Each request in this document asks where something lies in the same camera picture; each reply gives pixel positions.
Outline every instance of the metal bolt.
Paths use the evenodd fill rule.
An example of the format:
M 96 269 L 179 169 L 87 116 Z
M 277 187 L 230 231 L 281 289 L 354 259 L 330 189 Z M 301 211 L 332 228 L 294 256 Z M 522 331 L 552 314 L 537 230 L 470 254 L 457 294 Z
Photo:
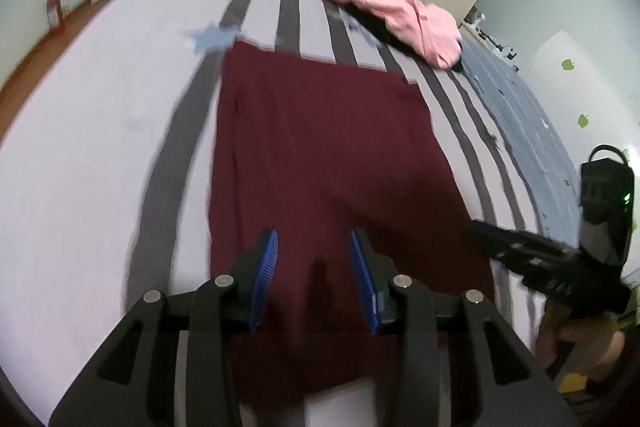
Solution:
M 158 302 L 160 300 L 160 292 L 158 290 L 149 290 L 143 295 L 143 299 L 145 302 L 151 304 L 152 302 Z
M 218 275 L 214 280 L 216 286 L 218 288 L 226 288 L 227 286 L 231 286 L 234 283 L 234 278 L 230 275 Z
M 484 295 L 478 290 L 469 290 L 466 292 L 466 300 L 473 302 L 473 304 L 478 304 L 484 300 Z
M 394 277 L 394 284 L 400 288 L 409 288 L 412 282 L 408 275 L 398 274 Z

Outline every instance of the red fire extinguisher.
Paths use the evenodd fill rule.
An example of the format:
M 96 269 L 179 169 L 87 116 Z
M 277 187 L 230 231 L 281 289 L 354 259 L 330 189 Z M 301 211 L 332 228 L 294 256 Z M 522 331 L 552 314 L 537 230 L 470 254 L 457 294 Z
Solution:
M 47 19 L 51 33 L 60 34 L 65 30 L 65 20 L 62 17 L 60 0 L 47 0 Z

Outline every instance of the black fabric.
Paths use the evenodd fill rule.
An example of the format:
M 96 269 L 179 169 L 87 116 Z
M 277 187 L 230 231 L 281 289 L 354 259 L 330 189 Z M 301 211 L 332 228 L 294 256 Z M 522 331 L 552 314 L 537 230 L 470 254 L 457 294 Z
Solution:
M 415 50 L 410 45 L 402 42 L 398 37 L 393 35 L 393 33 L 391 33 L 388 29 L 386 29 L 384 19 L 376 17 L 371 12 L 358 8 L 352 2 L 345 4 L 342 8 L 345 12 L 351 15 L 351 17 L 362 24 L 375 38 L 377 38 L 383 44 L 395 48 L 408 57 L 424 60 L 415 52 Z M 458 61 L 451 67 L 451 69 L 456 73 L 463 73 L 462 62 L 460 61 L 460 59 L 458 59 Z

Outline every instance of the pink clothing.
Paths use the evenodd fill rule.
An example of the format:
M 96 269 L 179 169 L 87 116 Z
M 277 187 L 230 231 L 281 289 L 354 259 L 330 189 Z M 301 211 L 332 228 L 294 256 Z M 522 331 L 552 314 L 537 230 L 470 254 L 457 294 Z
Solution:
M 334 0 L 353 2 L 385 20 L 386 29 L 410 45 L 432 68 L 452 67 L 460 57 L 462 40 L 453 15 L 435 4 L 418 0 Z

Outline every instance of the wooden floor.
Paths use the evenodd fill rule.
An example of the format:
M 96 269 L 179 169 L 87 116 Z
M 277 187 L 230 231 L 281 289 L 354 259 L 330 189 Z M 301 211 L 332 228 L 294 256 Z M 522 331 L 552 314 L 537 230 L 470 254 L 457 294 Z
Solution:
M 82 3 L 65 18 L 65 31 L 47 35 L 30 51 L 0 90 L 0 144 L 22 104 L 82 28 L 107 4 Z

